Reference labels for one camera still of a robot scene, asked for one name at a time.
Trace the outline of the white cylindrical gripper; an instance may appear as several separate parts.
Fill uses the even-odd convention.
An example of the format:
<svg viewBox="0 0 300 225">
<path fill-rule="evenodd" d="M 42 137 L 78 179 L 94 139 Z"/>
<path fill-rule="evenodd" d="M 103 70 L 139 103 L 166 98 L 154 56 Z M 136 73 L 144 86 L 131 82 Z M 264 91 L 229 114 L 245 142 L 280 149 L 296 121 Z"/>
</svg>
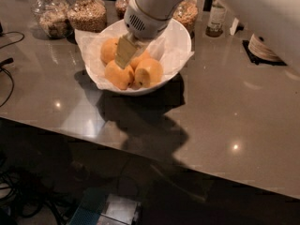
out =
<svg viewBox="0 0 300 225">
<path fill-rule="evenodd" d="M 160 36 L 182 1 L 129 0 L 124 16 L 128 33 L 118 40 L 115 63 L 125 68 L 141 48 L 139 41 L 148 42 Z"/>
</svg>

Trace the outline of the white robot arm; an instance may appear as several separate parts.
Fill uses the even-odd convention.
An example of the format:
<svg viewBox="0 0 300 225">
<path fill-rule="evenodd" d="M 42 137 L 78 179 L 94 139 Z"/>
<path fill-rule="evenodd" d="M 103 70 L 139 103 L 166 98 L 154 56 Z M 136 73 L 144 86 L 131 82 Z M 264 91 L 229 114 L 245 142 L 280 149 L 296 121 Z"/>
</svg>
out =
<svg viewBox="0 0 300 225">
<path fill-rule="evenodd" d="M 184 0 L 129 0 L 117 64 L 124 68 L 167 28 Z M 217 0 L 292 68 L 300 69 L 300 0 Z"/>
</svg>

